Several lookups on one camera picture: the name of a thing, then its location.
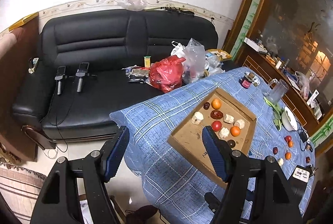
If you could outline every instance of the blue gripper pad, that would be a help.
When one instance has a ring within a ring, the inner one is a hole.
[[[114,144],[109,157],[106,158],[105,173],[103,176],[104,182],[109,182],[111,178],[115,177],[120,162],[125,154],[129,142],[129,129],[125,126],[119,128],[118,134],[111,140]]]
[[[230,159],[229,153],[231,152],[230,147],[225,141],[220,140],[211,126],[206,126],[203,128],[202,132],[203,143],[208,153],[209,159],[213,165],[215,173],[220,177],[224,182],[227,182],[229,179],[228,161]]]

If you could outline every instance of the glass pitcher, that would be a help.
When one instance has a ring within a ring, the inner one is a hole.
[[[270,86],[276,83],[275,87],[271,90]],[[287,83],[284,80],[277,81],[276,78],[274,78],[269,84],[268,84],[268,90],[264,93],[267,100],[271,102],[273,105],[276,105],[281,98],[285,95],[285,93],[289,90],[289,87]]]

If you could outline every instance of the red plastic bag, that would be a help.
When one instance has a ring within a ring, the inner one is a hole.
[[[153,87],[168,93],[181,87],[181,76],[186,59],[178,58],[177,55],[167,57],[160,62],[154,63],[150,68],[149,80]]]

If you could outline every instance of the green vegetable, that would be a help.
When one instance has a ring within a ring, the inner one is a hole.
[[[267,100],[266,97],[264,97],[264,100],[265,100],[265,102],[266,102],[267,105],[269,105],[270,107],[273,108],[273,112],[274,112],[273,123],[276,126],[277,130],[280,131],[281,130],[281,126],[282,126],[281,115],[282,115],[284,109],[281,108],[279,106],[279,104],[277,104],[277,105],[272,104],[269,100]]]
[[[277,120],[281,120],[281,114],[278,111],[276,111],[276,110],[274,110],[274,117]]]

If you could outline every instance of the white bowl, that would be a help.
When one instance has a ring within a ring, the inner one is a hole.
[[[284,127],[288,131],[294,131],[294,130],[298,129],[295,115],[292,113],[292,111],[288,107],[284,107],[284,112],[281,115],[281,120],[282,120]]]

